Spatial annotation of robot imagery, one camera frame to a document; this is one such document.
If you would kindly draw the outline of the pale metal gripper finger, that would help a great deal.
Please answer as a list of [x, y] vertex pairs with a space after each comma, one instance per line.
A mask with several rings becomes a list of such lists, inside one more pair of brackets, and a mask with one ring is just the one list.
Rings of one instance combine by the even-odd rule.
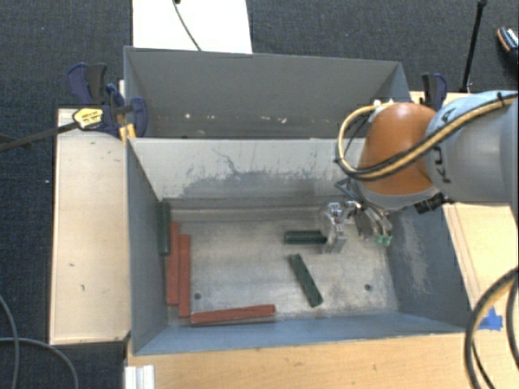
[[335, 216], [336, 222], [336, 239], [335, 239], [335, 252], [341, 253], [342, 249], [347, 241], [347, 235], [345, 233], [345, 213], [342, 209], [337, 210]]
[[326, 242], [323, 247], [323, 252], [331, 254], [334, 252], [334, 247], [337, 240], [337, 203], [329, 203], [323, 211], [323, 235], [326, 237]]

